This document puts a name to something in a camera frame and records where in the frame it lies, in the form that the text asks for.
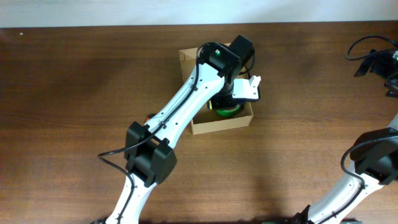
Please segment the green tape roll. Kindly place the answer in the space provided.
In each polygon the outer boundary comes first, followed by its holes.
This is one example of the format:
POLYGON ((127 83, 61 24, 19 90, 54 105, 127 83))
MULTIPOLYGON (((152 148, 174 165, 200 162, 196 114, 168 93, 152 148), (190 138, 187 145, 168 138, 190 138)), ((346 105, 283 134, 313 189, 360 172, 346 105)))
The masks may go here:
POLYGON ((240 109, 241 105, 236 105, 234 108, 230 108, 228 110, 216 110, 216 112, 224 118, 230 118, 237 115, 240 109))

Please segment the brown cardboard box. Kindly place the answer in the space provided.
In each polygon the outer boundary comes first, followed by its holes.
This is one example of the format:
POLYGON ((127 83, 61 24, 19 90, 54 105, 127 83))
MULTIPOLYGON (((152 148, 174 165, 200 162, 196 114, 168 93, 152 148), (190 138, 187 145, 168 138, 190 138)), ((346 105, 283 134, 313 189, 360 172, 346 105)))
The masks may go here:
MULTIPOLYGON (((197 48, 183 49, 178 51, 183 82, 186 82, 195 66, 195 53, 197 48)), ((204 104, 193 117, 189 126, 192 134, 204 134, 227 129, 242 128, 249 126, 253 118, 252 105, 250 102, 242 106, 238 113, 230 118, 219 115, 215 110, 209 110, 204 104)))

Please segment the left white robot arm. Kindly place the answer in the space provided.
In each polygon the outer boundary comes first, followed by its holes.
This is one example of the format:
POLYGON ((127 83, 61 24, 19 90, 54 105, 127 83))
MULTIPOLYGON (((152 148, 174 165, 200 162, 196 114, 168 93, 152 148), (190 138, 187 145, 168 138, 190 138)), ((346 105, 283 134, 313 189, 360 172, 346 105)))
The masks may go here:
POLYGON ((173 171, 174 148, 202 106, 230 118, 247 102, 260 99, 260 78, 249 75, 252 68, 246 65, 255 61, 255 48, 246 37, 238 35, 229 45, 207 42, 197 48, 194 61, 188 79, 167 105, 150 114, 144 124, 133 122, 128 127, 124 147, 98 154, 126 181, 112 214, 97 223, 138 223, 154 187, 173 171))

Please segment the orange utility knife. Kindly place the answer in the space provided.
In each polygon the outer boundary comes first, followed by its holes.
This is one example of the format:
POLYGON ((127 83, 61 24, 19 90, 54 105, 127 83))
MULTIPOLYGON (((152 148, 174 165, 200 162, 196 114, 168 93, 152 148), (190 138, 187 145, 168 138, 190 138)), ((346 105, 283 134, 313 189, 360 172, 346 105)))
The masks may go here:
POLYGON ((147 121, 147 120, 150 120, 150 119, 153 118, 154 116, 155 116, 154 113, 148 114, 147 117, 146 117, 146 121, 147 121))

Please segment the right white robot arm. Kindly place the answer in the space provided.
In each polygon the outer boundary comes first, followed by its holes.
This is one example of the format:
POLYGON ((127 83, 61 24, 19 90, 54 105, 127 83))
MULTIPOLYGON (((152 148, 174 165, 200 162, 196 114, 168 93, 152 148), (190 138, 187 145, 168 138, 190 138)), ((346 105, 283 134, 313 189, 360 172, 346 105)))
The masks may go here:
POLYGON ((343 223, 366 197, 397 181, 397 117, 386 128, 360 135, 340 166, 344 174, 334 187, 286 223, 343 223))

